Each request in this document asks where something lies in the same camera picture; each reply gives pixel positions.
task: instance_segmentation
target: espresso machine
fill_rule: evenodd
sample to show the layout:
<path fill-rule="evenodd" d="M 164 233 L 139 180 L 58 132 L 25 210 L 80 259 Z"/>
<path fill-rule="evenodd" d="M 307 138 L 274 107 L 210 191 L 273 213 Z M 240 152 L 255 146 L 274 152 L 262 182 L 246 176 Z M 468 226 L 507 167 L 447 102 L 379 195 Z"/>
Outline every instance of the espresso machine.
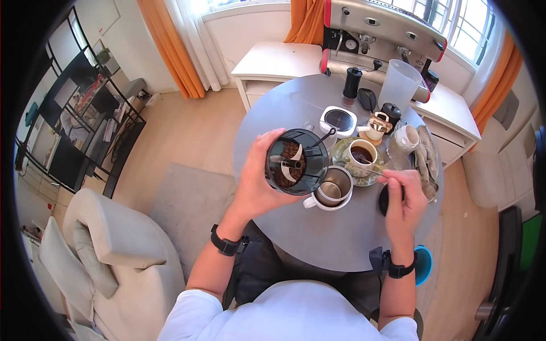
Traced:
<path fill-rule="evenodd" d="M 389 60 L 400 59 L 421 72 L 439 62 L 447 39 L 413 13 L 375 0 L 325 0 L 321 72 L 362 70 L 362 78 L 383 85 Z M 413 99 L 426 103 L 421 80 Z"/>

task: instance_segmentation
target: white curtain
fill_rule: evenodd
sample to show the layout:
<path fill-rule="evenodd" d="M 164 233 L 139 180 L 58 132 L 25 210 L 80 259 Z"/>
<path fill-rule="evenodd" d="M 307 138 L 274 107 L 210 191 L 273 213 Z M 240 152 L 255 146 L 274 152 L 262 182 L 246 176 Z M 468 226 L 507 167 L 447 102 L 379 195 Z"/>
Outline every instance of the white curtain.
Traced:
<path fill-rule="evenodd" d="M 219 91 L 229 83 L 222 58 L 192 0 L 164 0 L 205 90 Z"/>
<path fill-rule="evenodd" d="M 505 27 L 501 22 L 501 17 L 499 15 L 495 16 L 495 25 L 493 26 L 493 32 L 489 38 L 482 62 L 476 70 L 470 84 L 468 84 L 468 87 L 464 93 L 462 93 L 462 97 L 465 99 L 466 105 L 468 105 L 470 109 L 473 108 L 476 100 L 482 93 L 482 90 L 491 79 L 495 66 L 497 65 L 498 57 L 501 54 Z"/>

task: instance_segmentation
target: saucer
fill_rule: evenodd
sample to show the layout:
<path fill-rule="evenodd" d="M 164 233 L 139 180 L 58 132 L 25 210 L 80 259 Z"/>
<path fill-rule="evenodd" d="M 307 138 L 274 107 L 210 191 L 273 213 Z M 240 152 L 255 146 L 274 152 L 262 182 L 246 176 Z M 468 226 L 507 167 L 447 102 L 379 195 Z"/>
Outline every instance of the saucer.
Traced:
<path fill-rule="evenodd" d="M 334 163 L 334 165 L 341 166 L 341 167 L 345 168 L 345 162 L 341 161 L 341 159 L 343 158 L 343 152 L 345 151 L 345 149 L 347 149 L 349 147 L 349 145 L 354 140 L 362 140 L 362 139 L 360 137 L 355 137 L 355 136 L 346 137 L 343 140 L 339 141 L 335 145 L 334 150 L 332 151 L 332 162 Z M 377 151 L 376 164 L 378 164 L 380 166 L 385 164 L 385 162 L 383 161 L 383 156 L 381 155 L 381 153 L 379 151 Z M 356 176 L 354 176 L 352 174 L 351 174 L 351 176 L 354 179 L 354 185 L 355 186 L 366 187 L 366 186 L 371 186 L 374 183 L 376 183 L 378 175 L 375 174 L 375 173 L 370 173 L 365 177 L 356 177 Z"/>

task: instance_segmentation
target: blue object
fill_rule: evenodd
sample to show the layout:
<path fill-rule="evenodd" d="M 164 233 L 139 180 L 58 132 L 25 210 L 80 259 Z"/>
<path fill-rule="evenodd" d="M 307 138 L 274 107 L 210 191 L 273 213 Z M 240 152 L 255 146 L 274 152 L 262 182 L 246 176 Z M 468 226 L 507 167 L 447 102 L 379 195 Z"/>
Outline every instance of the blue object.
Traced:
<path fill-rule="evenodd" d="M 37 113 L 38 113 L 38 104 L 34 102 L 32 103 L 31 108 L 25 114 L 25 127 L 28 127 L 29 125 L 31 125 L 32 120 L 35 118 Z"/>
<path fill-rule="evenodd" d="M 432 254 L 423 245 L 415 248 L 417 252 L 417 263 L 415 265 L 415 285 L 420 286 L 425 283 L 432 272 Z"/>

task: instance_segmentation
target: window sill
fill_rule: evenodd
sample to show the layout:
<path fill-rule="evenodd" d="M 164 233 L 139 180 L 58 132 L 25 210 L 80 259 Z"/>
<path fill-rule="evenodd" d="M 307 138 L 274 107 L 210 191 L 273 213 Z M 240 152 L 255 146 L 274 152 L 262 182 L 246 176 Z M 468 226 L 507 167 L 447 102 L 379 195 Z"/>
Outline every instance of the window sill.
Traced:
<path fill-rule="evenodd" d="M 455 52 L 455 50 L 453 50 L 451 47 L 448 47 L 446 52 L 445 52 L 445 55 L 447 57 L 449 57 L 450 59 L 453 59 L 455 61 L 455 63 L 459 64 L 460 66 L 462 66 L 463 68 L 465 68 L 468 72 L 470 72 L 471 74 L 475 74 L 476 73 L 476 67 L 473 66 L 471 63 L 469 63 L 468 61 L 466 61 L 466 59 L 462 58 L 461 56 L 459 56 L 459 54 L 457 52 Z"/>
<path fill-rule="evenodd" d="M 221 9 L 216 12 L 207 13 L 201 16 L 201 19 L 206 22 L 240 14 L 278 11 L 290 11 L 290 1 L 260 2 L 255 4 L 251 3 L 237 7 Z"/>

